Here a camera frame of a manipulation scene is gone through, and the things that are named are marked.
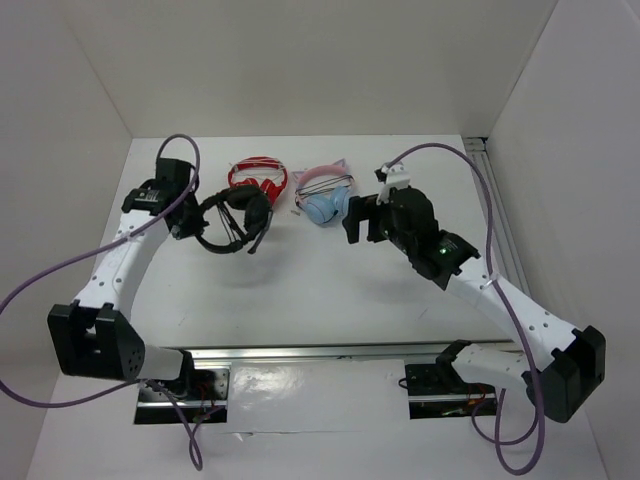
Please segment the black headset with microphone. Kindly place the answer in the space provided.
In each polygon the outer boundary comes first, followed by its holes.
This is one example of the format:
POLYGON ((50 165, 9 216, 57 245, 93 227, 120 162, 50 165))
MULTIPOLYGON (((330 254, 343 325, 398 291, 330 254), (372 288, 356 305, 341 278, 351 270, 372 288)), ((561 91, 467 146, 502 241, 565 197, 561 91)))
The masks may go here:
POLYGON ((256 253, 268 232, 273 209, 266 195, 254 186, 229 187, 206 198, 200 205, 203 213, 215 208, 227 233, 229 242, 217 245, 207 241, 203 234, 196 236, 198 243, 214 254, 234 254, 250 244, 247 253, 256 253))

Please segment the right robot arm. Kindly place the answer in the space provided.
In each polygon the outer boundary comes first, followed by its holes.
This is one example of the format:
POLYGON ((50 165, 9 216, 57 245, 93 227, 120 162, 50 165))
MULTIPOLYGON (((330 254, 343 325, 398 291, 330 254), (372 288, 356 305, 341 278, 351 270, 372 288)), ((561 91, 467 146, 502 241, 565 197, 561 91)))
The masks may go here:
POLYGON ((421 191, 392 189, 386 201, 354 196, 342 221, 351 244, 360 224, 367 239, 389 241, 421 277, 467 302, 493 321, 522 351, 487 349, 457 340, 436 359, 436 379, 448 392, 485 384, 526 396, 546 418, 566 423, 605 378, 606 340, 595 327, 580 329, 551 314, 497 273, 457 234, 442 230, 421 191))

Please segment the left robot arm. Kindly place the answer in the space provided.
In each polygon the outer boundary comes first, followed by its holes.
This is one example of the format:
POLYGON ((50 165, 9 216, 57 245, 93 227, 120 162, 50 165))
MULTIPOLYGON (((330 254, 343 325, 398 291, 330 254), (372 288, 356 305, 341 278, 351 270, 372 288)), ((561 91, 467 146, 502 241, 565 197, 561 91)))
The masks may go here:
POLYGON ((51 308, 47 324, 63 374, 151 379, 176 399, 196 390, 191 354, 146 343, 130 321, 137 291, 160 246, 169 237, 189 238, 204 228, 194 171, 183 160, 157 159, 154 177, 124 199, 115 248, 70 304, 51 308))

